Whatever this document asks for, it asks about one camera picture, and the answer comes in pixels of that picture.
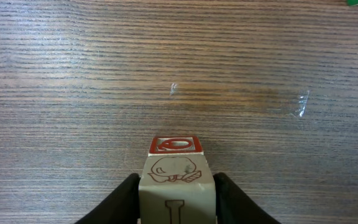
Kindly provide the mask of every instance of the block front face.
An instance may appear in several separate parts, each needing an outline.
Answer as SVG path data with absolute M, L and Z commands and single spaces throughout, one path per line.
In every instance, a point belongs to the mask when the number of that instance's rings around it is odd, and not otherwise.
M 205 156 L 148 157 L 139 183 L 139 202 L 142 224 L 215 224 L 215 183 Z
M 203 153 L 196 136 L 155 137 L 150 147 L 149 156 L 176 153 Z

